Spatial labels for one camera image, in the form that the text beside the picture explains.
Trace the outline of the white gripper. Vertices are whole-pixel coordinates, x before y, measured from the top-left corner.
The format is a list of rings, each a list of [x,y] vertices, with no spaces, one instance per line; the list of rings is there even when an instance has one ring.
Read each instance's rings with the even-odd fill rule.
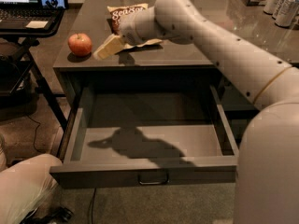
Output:
[[[93,53],[97,61],[104,60],[124,49],[124,41],[130,45],[139,45],[156,37],[154,8],[124,15],[120,20],[120,35],[110,35]]]

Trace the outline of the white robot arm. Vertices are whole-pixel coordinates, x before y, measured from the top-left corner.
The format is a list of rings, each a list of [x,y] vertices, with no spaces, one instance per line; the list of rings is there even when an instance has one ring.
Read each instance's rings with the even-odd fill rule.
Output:
[[[158,39],[193,43],[259,114],[240,144],[234,224],[299,224],[299,69],[203,17],[190,0],[121,16],[97,60]]]

